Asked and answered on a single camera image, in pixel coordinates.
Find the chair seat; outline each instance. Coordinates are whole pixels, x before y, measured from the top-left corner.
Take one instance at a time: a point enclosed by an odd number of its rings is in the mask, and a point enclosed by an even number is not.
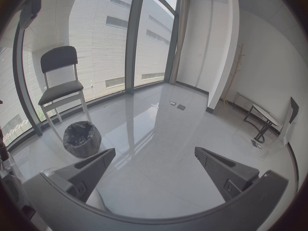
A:
[[[74,80],[74,81],[70,81],[67,83],[63,83],[58,86],[50,87],[44,92],[38,104],[44,105],[44,104],[50,103],[51,101],[54,101],[55,99],[62,98],[66,95],[72,94],[74,92],[78,92],[82,89],[83,89],[83,86],[78,80]]]

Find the floor-to-ceiling window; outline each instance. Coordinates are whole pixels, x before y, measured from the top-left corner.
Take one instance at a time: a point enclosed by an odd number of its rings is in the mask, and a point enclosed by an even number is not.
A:
[[[171,7],[177,0],[166,0]],[[143,0],[135,62],[135,86],[164,80],[174,15],[158,0]]]
[[[42,0],[37,18],[25,30],[23,67],[33,106],[46,90],[41,56],[55,47],[71,45],[78,55],[77,74],[86,101],[125,89],[125,50],[132,0]],[[47,73],[50,87],[75,79],[72,66]],[[76,100],[58,111],[76,105]]]
[[[13,40],[19,12],[14,15],[0,40],[0,128],[5,145],[9,145],[22,133],[30,129],[25,112],[20,104],[13,76]]]

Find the gray floor outlet cover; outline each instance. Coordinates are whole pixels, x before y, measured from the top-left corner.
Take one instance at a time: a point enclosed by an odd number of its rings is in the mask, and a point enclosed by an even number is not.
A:
[[[185,110],[186,107],[185,107],[184,105],[179,104],[179,105],[177,106],[177,108],[180,109],[180,110]]]

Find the chair leg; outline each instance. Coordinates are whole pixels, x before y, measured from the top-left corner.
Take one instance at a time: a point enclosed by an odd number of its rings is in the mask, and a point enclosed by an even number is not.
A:
[[[81,105],[82,105],[83,112],[86,114],[86,116],[88,118],[88,121],[92,122],[90,114],[89,114],[89,111],[88,111],[88,108],[87,108],[87,105],[86,105],[86,101],[84,99],[83,91],[81,90],[79,92],[79,94],[80,94],[80,100],[81,100]]]
[[[57,117],[58,117],[58,119],[59,119],[59,122],[62,123],[63,121],[62,121],[62,118],[61,118],[61,116],[60,116],[60,114],[59,114],[57,108],[55,108],[55,111],[56,111]]]
[[[45,109],[44,109],[44,107],[42,105],[41,105],[41,108],[42,108],[42,111],[43,111],[43,113],[44,113],[44,115],[46,117],[46,120],[47,120],[48,124],[50,125],[50,127],[52,128],[52,130],[54,131],[56,136],[60,139],[60,141],[63,142],[63,140],[62,140],[61,136],[59,135],[55,125],[52,123],[52,120],[49,118],[49,116],[47,115],[47,112],[45,112]]]

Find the chair backrest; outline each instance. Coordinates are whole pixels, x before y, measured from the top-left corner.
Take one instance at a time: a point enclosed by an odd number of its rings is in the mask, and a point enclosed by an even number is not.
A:
[[[65,66],[75,65],[77,63],[77,52],[73,46],[54,48],[41,57],[41,68],[43,74]]]

